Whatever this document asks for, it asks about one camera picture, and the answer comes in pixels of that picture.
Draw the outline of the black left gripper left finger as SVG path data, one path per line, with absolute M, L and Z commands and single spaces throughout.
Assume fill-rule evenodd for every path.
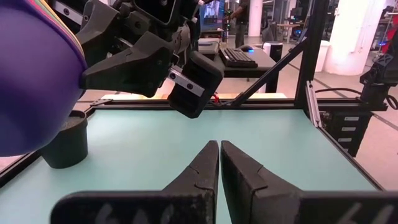
M 162 190 L 80 191 L 54 206 L 51 224 L 214 223 L 219 146 L 208 141 Z

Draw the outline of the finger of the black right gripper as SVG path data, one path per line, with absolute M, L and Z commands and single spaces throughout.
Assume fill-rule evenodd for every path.
M 85 55 L 87 66 L 104 60 L 111 50 L 118 26 L 119 12 L 99 0 L 85 4 L 80 31 L 76 37 Z
M 80 87 L 153 97 L 169 75 L 173 54 L 173 43 L 145 32 L 132 47 L 85 70 Z

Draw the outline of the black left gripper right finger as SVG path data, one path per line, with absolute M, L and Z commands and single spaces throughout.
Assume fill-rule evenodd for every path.
M 397 223 L 397 192 L 302 190 L 229 141 L 220 161 L 233 223 Z

